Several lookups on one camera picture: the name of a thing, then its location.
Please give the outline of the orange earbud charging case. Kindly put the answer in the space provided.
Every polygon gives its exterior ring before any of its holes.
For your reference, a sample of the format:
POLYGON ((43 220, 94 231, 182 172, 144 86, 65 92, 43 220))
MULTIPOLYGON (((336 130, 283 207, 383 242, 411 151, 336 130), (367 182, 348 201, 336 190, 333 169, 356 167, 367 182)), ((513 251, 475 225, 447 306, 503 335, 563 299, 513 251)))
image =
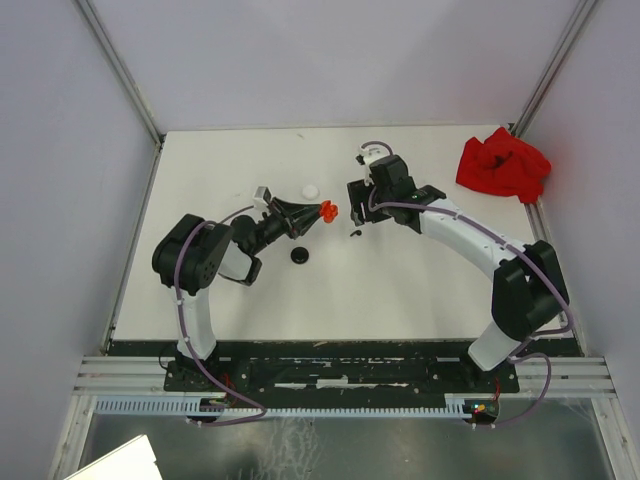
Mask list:
POLYGON ((338 206, 332 203, 330 200, 323 201, 319 215, 322 217, 325 223, 332 223, 339 214, 338 206))

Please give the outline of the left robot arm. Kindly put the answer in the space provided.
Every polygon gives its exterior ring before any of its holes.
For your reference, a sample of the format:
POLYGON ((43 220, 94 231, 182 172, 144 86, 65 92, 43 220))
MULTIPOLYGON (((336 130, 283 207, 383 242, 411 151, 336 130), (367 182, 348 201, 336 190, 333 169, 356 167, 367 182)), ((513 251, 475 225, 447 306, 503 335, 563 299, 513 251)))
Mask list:
POLYGON ((221 378, 220 364, 209 357, 217 346, 209 289, 218 276, 252 285, 262 268, 258 254, 279 238, 296 240, 318 221, 335 220, 338 208, 330 201, 297 204, 277 197, 262 202, 260 220, 244 207, 220 222, 184 215, 159 242, 152 270, 172 293, 178 328, 178 352, 192 359, 187 379, 209 390, 221 378))

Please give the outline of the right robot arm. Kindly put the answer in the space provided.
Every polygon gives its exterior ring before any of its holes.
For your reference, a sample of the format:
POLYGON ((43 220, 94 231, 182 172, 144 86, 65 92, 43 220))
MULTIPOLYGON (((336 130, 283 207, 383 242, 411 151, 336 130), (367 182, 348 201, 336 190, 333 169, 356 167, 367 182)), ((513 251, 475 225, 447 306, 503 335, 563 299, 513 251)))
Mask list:
POLYGON ((466 215, 441 190, 417 186, 396 154, 374 149, 356 161, 364 177, 347 185, 355 225, 392 219, 449 247, 491 280, 491 321, 458 368, 463 386, 483 390, 494 381, 496 367, 567 312, 569 296, 555 249, 543 240, 514 240, 466 215))

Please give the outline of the black earbud charging case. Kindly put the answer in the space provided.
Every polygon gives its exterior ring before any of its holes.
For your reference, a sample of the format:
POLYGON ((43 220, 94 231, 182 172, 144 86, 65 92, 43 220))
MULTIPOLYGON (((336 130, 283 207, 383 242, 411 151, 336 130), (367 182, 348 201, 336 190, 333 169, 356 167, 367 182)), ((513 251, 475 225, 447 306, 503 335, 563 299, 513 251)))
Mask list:
POLYGON ((290 258, 292 260, 292 262, 296 265, 302 265, 305 264, 309 258, 310 258, 310 253, 309 250, 305 247, 302 246, 298 246, 295 247, 291 250, 290 252, 290 258))

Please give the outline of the white earbud charging case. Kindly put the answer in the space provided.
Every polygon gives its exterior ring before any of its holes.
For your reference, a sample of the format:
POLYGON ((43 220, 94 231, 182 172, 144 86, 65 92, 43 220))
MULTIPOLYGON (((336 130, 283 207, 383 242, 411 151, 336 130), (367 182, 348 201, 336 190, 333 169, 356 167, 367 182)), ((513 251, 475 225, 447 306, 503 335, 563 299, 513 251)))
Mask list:
POLYGON ((320 196, 320 190, 315 185, 305 185, 301 190, 301 195, 305 200, 317 200, 320 196))

